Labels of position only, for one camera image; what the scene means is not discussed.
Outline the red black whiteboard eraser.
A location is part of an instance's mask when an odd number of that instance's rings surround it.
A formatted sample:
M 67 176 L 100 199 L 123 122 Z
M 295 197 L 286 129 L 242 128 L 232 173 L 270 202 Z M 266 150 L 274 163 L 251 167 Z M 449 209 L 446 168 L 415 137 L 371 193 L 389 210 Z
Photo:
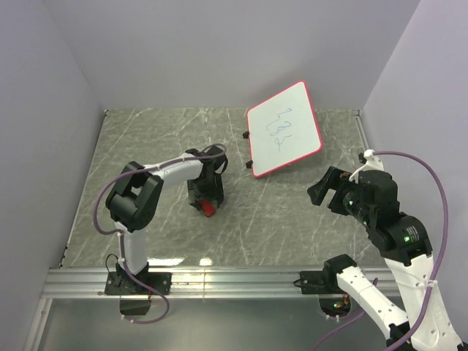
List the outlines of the red black whiteboard eraser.
M 200 200 L 199 201 L 200 207 L 205 216 L 211 217 L 216 213 L 215 207 L 211 204 L 208 200 Z

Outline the red framed whiteboard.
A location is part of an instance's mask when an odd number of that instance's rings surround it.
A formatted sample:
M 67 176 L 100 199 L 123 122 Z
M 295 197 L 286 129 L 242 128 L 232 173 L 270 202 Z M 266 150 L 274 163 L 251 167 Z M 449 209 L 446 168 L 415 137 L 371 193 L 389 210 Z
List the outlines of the red framed whiteboard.
M 252 175 L 261 178 L 322 150 L 323 141 L 305 81 L 246 112 Z

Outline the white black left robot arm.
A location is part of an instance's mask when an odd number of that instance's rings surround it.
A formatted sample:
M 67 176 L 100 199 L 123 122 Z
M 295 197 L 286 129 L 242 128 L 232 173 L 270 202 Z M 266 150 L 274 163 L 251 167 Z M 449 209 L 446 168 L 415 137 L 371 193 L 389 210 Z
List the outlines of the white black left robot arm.
M 154 218 L 162 192 L 186 184 L 189 204 L 210 217 L 224 202 L 222 174 L 227 164 L 226 148 L 213 144 L 154 165 L 130 162 L 109 185 L 105 207 L 116 225 L 110 233 L 119 237 L 118 264 L 126 271 L 121 283 L 131 294 L 143 292 L 148 285 L 143 272 L 148 267 L 145 228 Z

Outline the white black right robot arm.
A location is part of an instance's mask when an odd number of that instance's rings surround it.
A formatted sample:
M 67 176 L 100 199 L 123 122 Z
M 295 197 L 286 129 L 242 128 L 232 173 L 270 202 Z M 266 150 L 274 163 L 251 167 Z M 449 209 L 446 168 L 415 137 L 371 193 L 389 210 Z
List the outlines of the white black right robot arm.
M 321 285 L 354 299 L 381 330 L 388 350 L 466 350 L 432 276 L 436 265 L 429 235 L 419 219 L 400 211 L 392 176 L 329 167 L 307 190 L 312 204 L 320 205 L 330 189 L 329 209 L 364 226 L 393 274 L 404 308 L 394 306 L 347 254 L 325 261 Z

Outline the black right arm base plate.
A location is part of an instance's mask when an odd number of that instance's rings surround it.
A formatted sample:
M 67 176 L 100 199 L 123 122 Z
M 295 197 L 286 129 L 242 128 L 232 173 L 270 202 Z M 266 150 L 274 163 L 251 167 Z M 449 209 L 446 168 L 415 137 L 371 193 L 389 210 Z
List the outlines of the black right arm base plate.
M 302 295 L 343 294 L 339 288 L 336 275 L 326 271 L 300 271 L 299 278 L 293 285 L 301 290 Z

